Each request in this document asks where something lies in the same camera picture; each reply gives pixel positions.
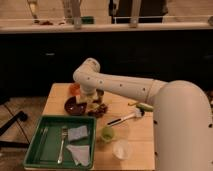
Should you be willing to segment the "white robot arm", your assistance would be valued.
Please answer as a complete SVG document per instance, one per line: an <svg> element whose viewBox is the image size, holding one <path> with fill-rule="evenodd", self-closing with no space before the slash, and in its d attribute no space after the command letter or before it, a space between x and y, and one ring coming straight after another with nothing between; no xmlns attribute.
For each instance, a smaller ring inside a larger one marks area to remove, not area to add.
<svg viewBox="0 0 213 171"><path fill-rule="evenodd" d="M156 171L213 171L213 114L197 85L102 74L94 58L86 59L73 79L84 96L100 89L153 107Z"/></svg>

